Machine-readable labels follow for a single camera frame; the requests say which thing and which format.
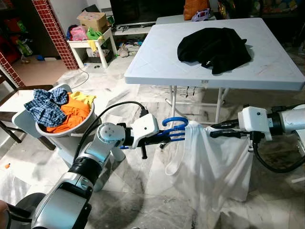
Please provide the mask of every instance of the white stool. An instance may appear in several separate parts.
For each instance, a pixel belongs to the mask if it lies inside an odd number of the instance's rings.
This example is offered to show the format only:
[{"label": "white stool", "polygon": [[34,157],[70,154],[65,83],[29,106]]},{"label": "white stool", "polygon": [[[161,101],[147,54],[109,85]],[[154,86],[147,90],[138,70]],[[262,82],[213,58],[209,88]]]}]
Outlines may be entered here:
[{"label": "white stool", "polygon": [[[95,45],[99,51],[100,54],[100,59],[103,65],[103,68],[107,68],[108,64],[106,62],[106,59],[104,57],[103,51],[101,49],[101,45],[104,44],[104,42],[106,42],[106,40],[110,39],[111,42],[111,46],[112,46],[112,50],[114,55],[118,54],[116,47],[115,47],[115,43],[114,43],[114,39],[112,36],[112,31],[111,28],[109,28],[104,34],[103,34],[103,39],[99,39],[99,40],[95,40]],[[77,61],[77,64],[79,66],[79,68],[83,68],[84,67],[84,63],[81,61],[80,56],[78,55],[77,51],[75,50],[76,48],[90,48],[89,44],[87,41],[67,41],[72,49],[73,55]]]}]

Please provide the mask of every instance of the plaid shirt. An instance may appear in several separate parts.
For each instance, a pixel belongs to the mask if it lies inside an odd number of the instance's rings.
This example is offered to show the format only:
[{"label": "plaid shirt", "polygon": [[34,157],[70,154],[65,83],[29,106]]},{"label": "plaid shirt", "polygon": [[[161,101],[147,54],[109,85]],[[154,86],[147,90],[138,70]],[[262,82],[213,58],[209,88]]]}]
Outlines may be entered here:
[{"label": "plaid shirt", "polygon": [[38,124],[55,127],[62,124],[66,115],[61,105],[68,102],[67,91],[57,88],[52,92],[43,89],[34,89],[34,99],[24,105]]}]

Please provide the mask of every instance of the laundry basket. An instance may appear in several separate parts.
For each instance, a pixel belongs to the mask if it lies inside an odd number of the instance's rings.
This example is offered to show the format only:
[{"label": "laundry basket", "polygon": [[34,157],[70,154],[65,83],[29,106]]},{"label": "laundry basket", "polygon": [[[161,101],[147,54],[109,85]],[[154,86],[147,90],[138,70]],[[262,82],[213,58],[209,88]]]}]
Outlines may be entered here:
[{"label": "laundry basket", "polygon": [[[76,127],[61,132],[61,133],[47,133],[43,129],[44,127],[35,123],[36,130],[42,136],[50,139],[60,150],[64,151],[60,153],[60,156],[70,165],[72,165],[77,146],[81,140],[82,134],[89,127],[89,125],[96,119],[96,114],[94,113],[94,103],[91,104],[91,110],[86,119],[77,125]],[[94,132],[86,138],[86,141],[82,145],[85,147],[90,141],[93,140]]]}]

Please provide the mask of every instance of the chair leg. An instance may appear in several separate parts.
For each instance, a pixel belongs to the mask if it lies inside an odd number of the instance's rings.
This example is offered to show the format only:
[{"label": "chair leg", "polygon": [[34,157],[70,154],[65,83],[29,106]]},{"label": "chair leg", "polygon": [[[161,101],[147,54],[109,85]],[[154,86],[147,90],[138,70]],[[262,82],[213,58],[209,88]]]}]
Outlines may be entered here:
[{"label": "chair leg", "polygon": [[41,136],[38,138],[38,140],[43,143],[49,150],[54,150],[56,146],[49,141],[45,136]]},{"label": "chair leg", "polygon": [[11,136],[16,142],[21,143],[21,140],[9,129],[7,129],[6,125],[0,121],[0,127],[4,130],[9,136]]}]

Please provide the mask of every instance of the table leg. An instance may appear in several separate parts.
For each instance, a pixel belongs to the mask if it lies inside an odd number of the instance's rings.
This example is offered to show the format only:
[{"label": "table leg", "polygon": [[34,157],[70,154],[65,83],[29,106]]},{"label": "table leg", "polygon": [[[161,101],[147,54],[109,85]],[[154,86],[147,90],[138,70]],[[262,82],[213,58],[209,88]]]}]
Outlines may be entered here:
[{"label": "table leg", "polygon": [[219,122],[220,108],[221,108],[221,102],[222,102],[222,93],[223,93],[223,88],[220,87],[218,90],[215,123]]},{"label": "table leg", "polygon": [[172,117],[175,117],[177,86],[173,87],[173,93],[172,94],[173,94],[173,96],[172,96]]},{"label": "table leg", "polygon": [[106,62],[106,59],[105,59],[104,53],[103,53],[103,51],[102,51],[102,48],[100,47],[100,45],[99,45],[98,42],[96,42],[96,47],[97,47],[97,49],[99,50],[100,59],[101,59],[103,68],[107,68],[107,67],[108,67],[108,64],[107,64],[107,62]]},{"label": "table leg", "polygon": [[41,136],[38,138],[38,140],[43,143],[49,150],[54,150],[56,146],[45,136]]},{"label": "table leg", "polygon": [[116,50],[116,46],[115,46],[115,42],[114,42],[112,34],[109,37],[109,39],[110,39],[110,43],[111,43],[112,51],[113,51],[114,55],[118,54],[118,51]]},{"label": "table leg", "polygon": [[83,62],[81,61],[80,56],[78,55],[77,51],[75,50],[75,48],[72,48],[72,47],[71,47],[71,50],[72,50],[72,53],[73,53],[73,55],[74,55],[74,57],[75,57],[75,59],[76,59],[76,62],[77,62],[77,64],[78,64],[79,68],[85,67],[84,64],[83,64]]},{"label": "table leg", "polygon": [[10,131],[6,125],[0,121],[0,127],[2,130],[4,130],[11,138],[13,138],[16,142],[21,143],[21,140],[12,132]]},{"label": "table leg", "polygon": [[[165,101],[167,102],[167,104],[169,105],[169,106],[172,106],[172,102],[169,100],[169,99],[165,99]],[[183,117],[183,118],[187,118],[184,114],[182,114],[176,107],[175,107],[175,114],[178,114],[178,115],[180,115],[181,117]]]},{"label": "table leg", "polygon": [[170,97],[171,97],[171,102],[173,103],[173,87],[170,85]]},{"label": "table leg", "polygon": [[227,96],[228,92],[229,92],[230,88],[225,88],[223,96],[221,97],[221,101],[224,100],[224,98]]}]

